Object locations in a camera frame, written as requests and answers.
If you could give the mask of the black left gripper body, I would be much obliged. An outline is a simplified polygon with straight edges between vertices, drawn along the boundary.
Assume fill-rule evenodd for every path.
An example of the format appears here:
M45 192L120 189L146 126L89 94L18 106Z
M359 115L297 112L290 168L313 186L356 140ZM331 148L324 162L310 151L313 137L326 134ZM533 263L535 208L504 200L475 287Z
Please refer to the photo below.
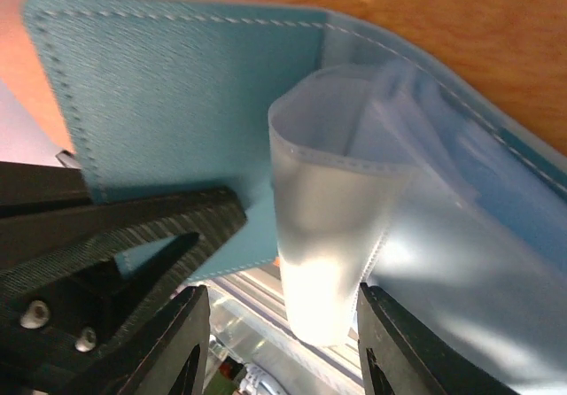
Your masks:
M1 217L90 205L81 166L73 153L55 156L62 167L1 162Z

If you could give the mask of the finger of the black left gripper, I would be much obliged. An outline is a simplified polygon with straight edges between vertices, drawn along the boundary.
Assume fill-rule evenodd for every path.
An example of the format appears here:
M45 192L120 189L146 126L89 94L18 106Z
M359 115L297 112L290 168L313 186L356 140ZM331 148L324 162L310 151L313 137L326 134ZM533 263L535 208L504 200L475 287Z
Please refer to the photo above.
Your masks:
M2 358L115 351L246 222L223 187L107 205L2 187Z

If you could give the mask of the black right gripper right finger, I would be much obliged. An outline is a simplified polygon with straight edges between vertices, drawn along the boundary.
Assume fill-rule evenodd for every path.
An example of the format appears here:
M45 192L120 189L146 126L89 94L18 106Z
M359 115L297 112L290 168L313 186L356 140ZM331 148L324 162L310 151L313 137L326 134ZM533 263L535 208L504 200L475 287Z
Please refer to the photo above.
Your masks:
M377 286L360 285L359 356L367 394L513 394Z

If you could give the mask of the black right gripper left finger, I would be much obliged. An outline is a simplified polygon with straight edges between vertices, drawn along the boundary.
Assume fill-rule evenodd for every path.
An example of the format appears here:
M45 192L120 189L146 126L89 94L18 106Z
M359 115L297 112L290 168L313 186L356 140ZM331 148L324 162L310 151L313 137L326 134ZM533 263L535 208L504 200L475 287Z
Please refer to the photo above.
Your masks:
M204 285L188 287L148 322L136 343L142 358L116 394L200 394L209 346L210 306Z

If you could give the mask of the teal leather card holder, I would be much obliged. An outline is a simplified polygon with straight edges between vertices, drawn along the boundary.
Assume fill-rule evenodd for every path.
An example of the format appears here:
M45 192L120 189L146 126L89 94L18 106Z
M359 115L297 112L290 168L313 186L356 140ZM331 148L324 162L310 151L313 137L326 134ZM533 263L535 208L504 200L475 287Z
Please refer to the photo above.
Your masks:
M293 334L377 284L519 394L566 391L566 0L27 0L99 203L208 184Z

